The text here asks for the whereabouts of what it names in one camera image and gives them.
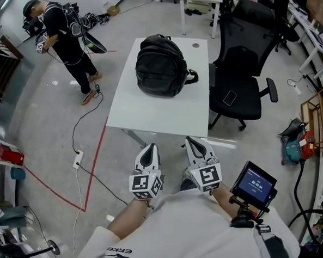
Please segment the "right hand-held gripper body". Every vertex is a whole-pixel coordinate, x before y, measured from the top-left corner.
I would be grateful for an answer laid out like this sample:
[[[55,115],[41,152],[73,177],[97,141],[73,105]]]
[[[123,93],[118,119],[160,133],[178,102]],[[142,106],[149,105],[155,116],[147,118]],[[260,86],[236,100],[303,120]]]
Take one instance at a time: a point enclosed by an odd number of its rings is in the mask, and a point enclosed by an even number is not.
[[[212,192],[222,182],[221,164],[216,157],[211,157],[200,162],[195,168],[190,169],[192,181],[200,192]]]

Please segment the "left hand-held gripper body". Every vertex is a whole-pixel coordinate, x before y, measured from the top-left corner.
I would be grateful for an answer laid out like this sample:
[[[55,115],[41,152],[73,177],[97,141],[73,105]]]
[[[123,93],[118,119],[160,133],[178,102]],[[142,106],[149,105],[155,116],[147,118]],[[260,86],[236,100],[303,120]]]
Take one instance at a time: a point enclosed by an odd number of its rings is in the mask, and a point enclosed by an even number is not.
[[[161,170],[150,167],[140,169],[135,166],[129,177],[129,191],[138,200],[151,200],[157,197],[162,187]]]

